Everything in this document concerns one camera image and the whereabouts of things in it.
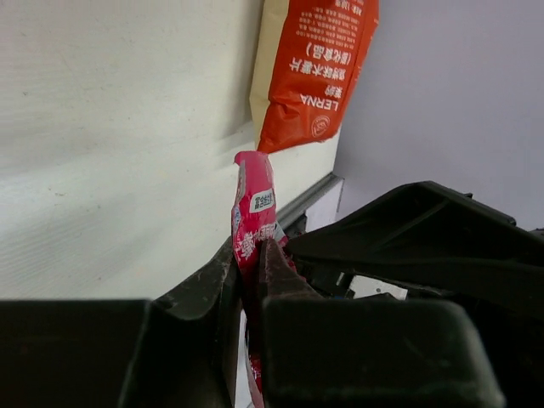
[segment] gray wall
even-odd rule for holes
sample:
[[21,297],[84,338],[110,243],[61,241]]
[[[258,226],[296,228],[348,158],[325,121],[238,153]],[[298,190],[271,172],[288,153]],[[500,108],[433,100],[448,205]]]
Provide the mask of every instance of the gray wall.
[[544,226],[544,2],[382,0],[345,117],[340,215],[432,179]]

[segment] black plastic part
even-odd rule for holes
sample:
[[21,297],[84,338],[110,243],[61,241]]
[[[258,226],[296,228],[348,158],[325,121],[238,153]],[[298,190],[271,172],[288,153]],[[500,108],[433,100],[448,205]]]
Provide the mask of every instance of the black plastic part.
[[321,298],[287,263],[275,240],[267,240],[261,248],[259,262],[259,297]]
[[533,229],[531,234],[534,234],[544,240],[544,228]]
[[289,225],[283,232],[287,235],[287,238],[292,240],[306,232],[306,223],[308,222],[308,217],[305,214],[298,217],[294,223]]
[[128,406],[149,301],[0,303],[0,406]]
[[544,240],[439,184],[408,184],[287,245],[310,285],[366,275],[469,313],[508,406],[544,393]]
[[240,309],[230,240],[156,302],[2,302],[0,406],[231,408]]
[[263,343],[268,408],[504,406],[453,303],[270,299]]

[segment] white wall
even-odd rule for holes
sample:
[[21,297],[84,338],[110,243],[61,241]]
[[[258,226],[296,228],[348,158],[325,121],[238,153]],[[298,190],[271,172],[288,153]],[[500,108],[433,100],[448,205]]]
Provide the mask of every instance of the white wall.
[[382,0],[343,124],[341,215],[432,179],[544,225],[544,2]]
[[[261,7],[0,0],[0,298],[155,297],[214,254]],[[280,207],[336,143],[273,155]]]

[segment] red snack wrapper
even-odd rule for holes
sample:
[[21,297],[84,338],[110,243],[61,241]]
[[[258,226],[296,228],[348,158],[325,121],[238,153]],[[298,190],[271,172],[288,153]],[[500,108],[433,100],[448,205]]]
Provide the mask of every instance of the red snack wrapper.
[[378,25],[378,0],[265,0],[250,105],[258,150],[337,132]]
[[261,388],[260,308],[258,300],[259,250],[263,241],[274,238],[283,247],[287,238],[276,221],[274,174],[268,155],[241,151],[235,205],[231,212],[232,245],[241,271],[242,302],[247,316],[246,367],[255,407],[264,406]]

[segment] white label sticker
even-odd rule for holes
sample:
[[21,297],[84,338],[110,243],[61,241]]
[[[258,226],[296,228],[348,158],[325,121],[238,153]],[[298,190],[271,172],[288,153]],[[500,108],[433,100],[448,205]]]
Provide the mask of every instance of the white label sticker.
[[354,299],[366,298],[380,293],[390,293],[399,300],[405,300],[408,294],[408,291],[402,287],[391,285],[382,280],[367,278],[366,276],[354,276],[349,289],[355,292]]
[[275,204],[274,191],[272,189],[261,191],[253,195],[250,203],[249,212],[259,213],[273,207]]

